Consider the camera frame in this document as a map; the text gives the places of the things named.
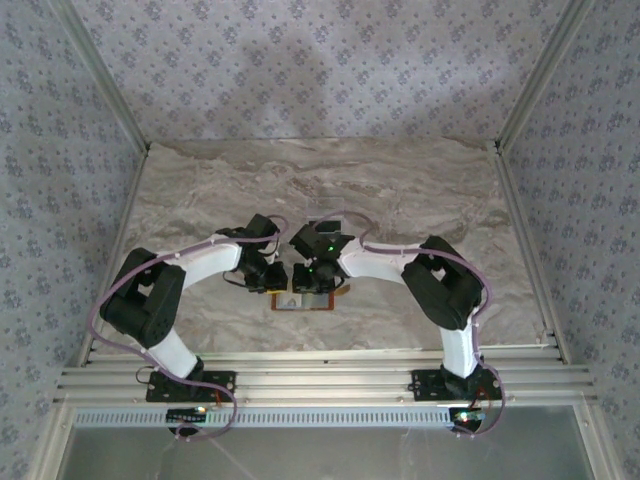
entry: wall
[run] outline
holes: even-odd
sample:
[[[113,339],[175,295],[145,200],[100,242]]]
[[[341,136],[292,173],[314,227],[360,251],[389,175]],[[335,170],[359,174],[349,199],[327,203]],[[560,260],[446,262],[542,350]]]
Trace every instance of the wall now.
[[[76,0],[148,140],[497,136],[565,0]]]
[[[0,4],[0,478],[80,345],[139,153],[45,1]]]
[[[509,155],[574,360],[640,478],[640,5],[596,0]]]

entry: marble base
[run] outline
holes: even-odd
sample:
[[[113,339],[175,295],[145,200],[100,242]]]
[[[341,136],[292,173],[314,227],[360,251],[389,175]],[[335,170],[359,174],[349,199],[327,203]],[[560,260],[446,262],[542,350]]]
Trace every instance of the marble base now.
[[[479,318],[484,344],[533,344],[543,323],[497,176],[481,148],[431,139],[317,139],[154,144],[126,232],[137,246],[172,250],[256,212],[285,215],[292,230],[307,201],[344,199],[379,230],[371,240],[412,243],[441,235],[493,283],[495,302]],[[364,223],[348,219],[347,229]],[[300,261],[285,246],[285,265]],[[334,311],[274,312],[270,297],[218,277],[184,292],[176,328],[198,352],[440,349],[438,329],[406,287],[358,279]],[[126,337],[105,326],[110,339]],[[114,353],[102,345],[101,353]]]

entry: black mounting plate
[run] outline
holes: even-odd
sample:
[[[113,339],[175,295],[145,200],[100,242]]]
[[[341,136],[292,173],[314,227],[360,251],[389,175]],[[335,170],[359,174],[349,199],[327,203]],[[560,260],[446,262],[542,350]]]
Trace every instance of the black mounting plate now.
[[[233,371],[204,371],[200,382],[220,385],[231,393],[236,389],[236,372]],[[149,403],[211,403],[231,402],[224,393],[211,388],[193,388],[174,382],[160,372],[152,372],[147,384],[147,402]]]
[[[483,388],[491,400],[500,400],[502,394],[498,386],[494,386],[495,377],[489,370],[482,370],[478,389]],[[410,392],[413,392],[413,399],[416,402],[446,401],[446,400],[473,400],[475,392],[471,398],[459,398],[450,392],[444,384],[444,377],[441,370],[413,370],[411,372],[411,383],[408,385]]]

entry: enclosure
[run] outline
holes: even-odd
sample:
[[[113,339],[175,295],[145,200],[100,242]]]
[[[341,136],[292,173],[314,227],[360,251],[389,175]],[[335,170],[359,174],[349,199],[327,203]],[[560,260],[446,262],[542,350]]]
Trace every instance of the enclosure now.
[[[225,478],[301,478],[312,454],[308,478],[452,478],[468,472],[455,448],[499,478],[516,457],[531,478],[640,476],[634,2],[49,0],[2,12],[0,477],[179,478],[175,465],[206,450],[229,462]],[[439,236],[486,275],[495,298],[477,322],[505,384],[501,425],[469,443],[447,430],[459,401],[407,389],[415,369],[439,368],[442,343],[405,286],[351,278],[310,309],[317,299],[216,275],[185,290],[176,332],[207,369],[237,374],[240,414],[265,417],[217,446],[171,443],[172,405],[145,402],[145,363],[86,333],[129,252],[278,214],[291,279],[301,226],[334,212],[343,234],[368,227],[345,210],[373,220],[369,241]],[[329,411],[354,416],[313,425]],[[300,424],[280,417],[300,412]],[[135,474],[127,441],[149,459]]]

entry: purple cable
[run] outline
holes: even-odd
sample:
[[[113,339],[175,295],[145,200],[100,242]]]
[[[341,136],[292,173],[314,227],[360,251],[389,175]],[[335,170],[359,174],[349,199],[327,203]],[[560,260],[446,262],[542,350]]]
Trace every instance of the purple cable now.
[[[180,378],[180,377],[174,375],[173,373],[171,373],[168,370],[166,370],[165,368],[163,368],[151,355],[147,354],[145,351],[141,351],[141,350],[139,350],[139,349],[137,349],[135,347],[131,347],[129,345],[124,345],[122,343],[113,342],[113,341],[103,337],[95,329],[95,326],[93,325],[93,319],[98,315],[98,312],[100,311],[100,307],[104,303],[106,303],[111,298],[111,296],[115,292],[117,292],[118,289],[120,289],[120,287],[122,287],[125,283],[127,283],[130,279],[135,277],[140,272],[148,270],[149,268],[153,267],[154,265],[157,265],[158,263],[161,263],[161,262],[164,262],[166,260],[173,259],[173,258],[179,258],[179,257],[188,256],[188,255],[193,255],[196,252],[200,252],[202,250],[206,250],[207,248],[211,248],[213,245],[221,245],[221,244],[225,244],[225,243],[261,243],[261,242],[266,242],[266,241],[271,241],[271,240],[277,240],[278,238],[280,238],[289,229],[289,222],[283,216],[281,216],[281,215],[269,215],[267,218],[276,218],[278,220],[281,220],[284,223],[284,226],[282,227],[282,230],[279,231],[279,232],[276,232],[274,235],[270,235],[268,237],[262,237],[262,238],[222,238],[222,239],[218,239],[218,240],[214,240],[214,241],[206,240],[206,241],[198,243],[196,245],[192,245],[190,247],[186,247],[186,248],[184,248],[182,250],[179,250],[178,252],[168,253],[168,254],[156,257],[156,258],[154,258],[152,260],[149,260],[148,262],[143,263],[142,265],[137,266],[136,268],[134,268],[133,270],[131,270],[130,272],[125,274],[120,280],[115,282],[111,286],[111,288],[109,288],[104,293],[104,295],[102,295],[98,299],[98,301],[95,303],[95,305],[91,308],[91,311],[89,312],[89,316],[87,318],[87,329],[89,330],[89,333],[91,334],[91,336],[93,338],[95,338],[96,340],[98,340],[98,341],[100,341],[100,342],[102,342],[105,345],[108,345],[110,347],[117,348],[117,349],[120,349],[120,350],[124,350],[126,352],[133,353],[133,354],[139,356],[143,360],[146,360],[151,365],[156,367],[158,369],[158,371],[161,372],[163,375],[169,377],[171,380],[173,380],[175,382],[182,383],[184,385],[188,385],[188,386],[191,386],[191,387],[212,388],[213,390],[217,390],[217,391],[219,391],[221,393],[224,393],[225,395],[227,395],[231,399],[231,402],[233,403],[233,413],[231,414],[231,418],[229,419],[229,421],[227,422],[227,424],[224,427],[222,427],[222,428],[220,428],[220,429],[218,429],[218,430],[216,430],[214,432],[208,433],[208,434],[198,435],[197,437],[193,437],[193,438],[192,437],[186,437],[185,441],[187,441],[187,442],[190,442],[192,440],[200,441],[200,440],[207,440],[207,439],[219,437],[220,435],[222,435],[222,434],[226,433],[227,431],[229,431],[229,429],[231,428],[231,425],[233,424],[233,422],[235,422],[236,416],[238,414],[238,401],[236,400],[236,397],[233,395],[233,393],[229,389],[227,389],[225,387],[222,387],[220,385],[216,385],[214,383],[187,380],[185,378]],[[176,429],[176,438],[177,439],[183,438],[183,437],[180,437],[179,433],[180,433],[180,430],[182,428],[185,428],[185,426],[186,425],[180,425]]]
[[[456,262],[458,265],[461,265],[462,267],[466,268],[467,270],[469,270],[471,273],[473,273],[476,278],[478,279],[478,281],[480,281],[480,283],[482,284],[482,286],[484,287],[485,291],[486,291],[486,298],[484,303],[482,304],[482,306],[478,309],[478,311],[476,312],[476,314],[474,315],[474,318],[478,315],[481,315],[484,311],[486,311],[486,309],[489,307],[489,305],[491,305],[491,302],[493,302],[493,288],[491,287],[491,282],[489,281],[489,279],[486,277],[486,275],[484,273],[482,273],[480,270],[478,270],[477,267],[475,267],[473,264],[467,262],[465,259],[457,257],[455,255],[452,255],[450,253],[446,253],[446,252],[441,252],[439,250],[433,250],[433,249],[428,249],[428,248],[408,248],[408,249],[385,249],[385,248],[376,248],[376,247],[370,247],[364,244],[364,237],[367,236],[371,231],[373,231],[376,227],[375,223],[373,222],[373,220],[371,220],[371,218],[369,218],[367,215],[365,215],[364,213],[360,213],[360,212],[354,212],[351,210],[337,210],[335,212],[331,212],[327,215],[325,215],[324,217],[322,217],[320,220],[316,221],[313,224],[313,228],[315,229],[320,223],[330,219],[331,217],[334,217],[336,215],[353,215],[355,217],[361,218],[362,220],[366,221],[369,224],[369,227],[360,234],[360,236],[358,237],[358,241],[360,242],[360,246],[365,249],[368,252],[371,253],[378,253],[381,255],[413,255],[413,254],[425,254],[425,255],[431,255],[434,257],[441,257],[441,258],[446,258],[447,260],[451,260],[453,262]],[[479,334],[478,334],[478,325],[477,323],[474,321],[474,318],[471,319],[471,342],[473,344],[473,354],[476,357],[476,360],[478,362],[478,364],[486,369],[489,370],[493,376],[496,378],[497,382],[498,382],[498,386],[500,387],[500,394],[502,396],[502,400],[501,400],[501,405],[500,405],[500,411],[498,412],[498,416],[496,417],[496,419],[493,421],[493,423],[491,425],[489,425],[487,428],[485,428],[484,430],[482,430],[479,433],[474,433],[471,430],[468,430],[464,427],[457,427],[458,431],[461,431],[463,433],[466,433],[468,435],[471,435],[472,437],[476,436],[476,435],[482,435],[485,434],[487,432],[490,432],[491,430],[493,430],[496,425],[498,425],[498,423],[500,422],[500,419],[502,418],[502,414],[504,412],[504,409],[506,407],[507,404],[507,399],[506,399],[506,394],[505,394],[505,390],[504,390],[504,384],[502,382],[502,379],[500,378],[500,375],[498,374],[498,371],[492,367],[491,365],[487,364],[484,362],[484,360],[482,359],[482,356],[480,354],[480,342],[479,342]]]

